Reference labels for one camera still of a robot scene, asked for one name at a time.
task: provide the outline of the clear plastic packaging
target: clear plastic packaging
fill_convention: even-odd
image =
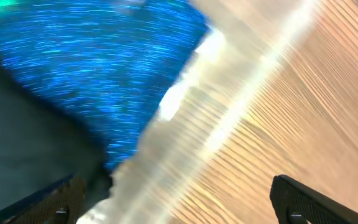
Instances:
[[[305,40],[320,8],[317,0],[192,3],[211,19],[211,32],[165,95],[138,155],[116,174],[113,198],[79,223],[168,223],[250,100]]]

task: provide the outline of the black cloth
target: black cloth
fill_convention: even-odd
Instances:
[[[109,197],[104,161],[86,127],[26,92],[0,63],[0,210],[72,173],[86,182],[87,210]]]

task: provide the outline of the black object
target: black object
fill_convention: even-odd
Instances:
[[[69,175],[0,211],[3,224],[72,224],[83,210],[85,185]]]
[[[270,200],[279,224],[358,224],[358,213],[286,175],[274,177]]]
[[[81,123],[17,85],[0,61],[0,210],[76,174],[83,212],[109,197],[106,155]]]

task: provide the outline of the blue sequin fabric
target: blue sequin fabric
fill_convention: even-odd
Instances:
[[[0,11],[0,55],[18,83],[89,126],[113,169],[207,29],[184,0],[19,0]]]

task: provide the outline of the wooden surface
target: wooden surface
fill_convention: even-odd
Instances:
[[[240,0],[226,2],[239,17],[274,13],[244,15],[235,10]],[[116,174],[114,197],[93,211],[105,214],[99,222],[277,223],[269,192],[279,174],[358,212],[358,7],[325,0],[320,9],[322,17],[283,70],[249,87],[247,109],[229,135],[222,117],[253,77],[223,71],[256,63],[231,62],[234,54],[225,58],[229,67],[214,68],[189,90],[172,120],[152,124],[139,154]],[[275,28],[258,24],[264,34]]]
[[[358,8],[326,1],[289,66],[173,212],[184,223],[276,223],[272,178],[287,174],[358,212]]]

